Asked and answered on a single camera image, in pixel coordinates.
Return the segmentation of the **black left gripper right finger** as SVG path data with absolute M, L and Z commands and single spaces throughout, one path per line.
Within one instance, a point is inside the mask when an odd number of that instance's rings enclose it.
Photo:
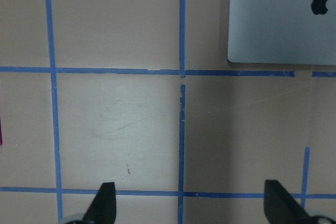
M 265 180 L 264 214 L 271 224 L 319 223 L 309 216 L 277 180 Z

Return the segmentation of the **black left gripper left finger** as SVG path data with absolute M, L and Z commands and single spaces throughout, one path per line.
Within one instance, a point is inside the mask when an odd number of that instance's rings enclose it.
M 114 182 L 103 183 L 84 217 L 82 223 L 113 224 L 116 220 L 116 191 Z

